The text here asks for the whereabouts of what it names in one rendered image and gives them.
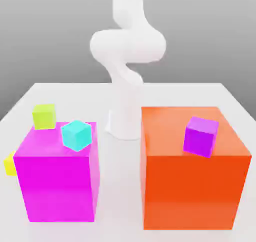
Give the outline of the small cyan cube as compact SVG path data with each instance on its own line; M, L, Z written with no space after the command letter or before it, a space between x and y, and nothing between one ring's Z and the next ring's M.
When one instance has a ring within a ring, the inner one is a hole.
M73 151L79 152L93 141L92 126L80 120L74 120L60 130L63 145Z

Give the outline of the small purple cube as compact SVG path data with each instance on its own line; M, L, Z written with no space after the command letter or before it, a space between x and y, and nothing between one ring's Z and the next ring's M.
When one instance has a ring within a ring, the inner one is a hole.
M219 122L192 116L184 135L183 150L210 158L215 146Z

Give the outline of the small lime cube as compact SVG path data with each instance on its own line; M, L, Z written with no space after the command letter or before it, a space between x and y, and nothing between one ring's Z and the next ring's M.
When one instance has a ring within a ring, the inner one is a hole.
M36 130L55 129L56 109L54 104L36 104L32 110Z

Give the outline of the small yellow cube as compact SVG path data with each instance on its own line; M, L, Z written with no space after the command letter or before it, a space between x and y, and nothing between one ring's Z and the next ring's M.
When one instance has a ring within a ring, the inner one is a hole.
M15 163L14 163L14 154L15 154L15 150L12 151L4 160L4 167L5 167L5 172L7 175L10 176L17 176L17 171L16 171L16 167L15 167Z

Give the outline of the large orange box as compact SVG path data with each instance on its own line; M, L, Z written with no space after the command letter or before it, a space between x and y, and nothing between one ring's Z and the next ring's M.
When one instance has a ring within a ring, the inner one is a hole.
M193 116L219 123L211 157L184 152ZM143 107L144 229L232 229L252 155L217 107Z

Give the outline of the large magenta box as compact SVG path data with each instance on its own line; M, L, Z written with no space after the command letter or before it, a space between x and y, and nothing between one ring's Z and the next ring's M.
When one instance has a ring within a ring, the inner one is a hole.
M93 222L99 198L100 165L96 122L92 143L75 152L63 145L61 127L31 128L13 156L31 222Z

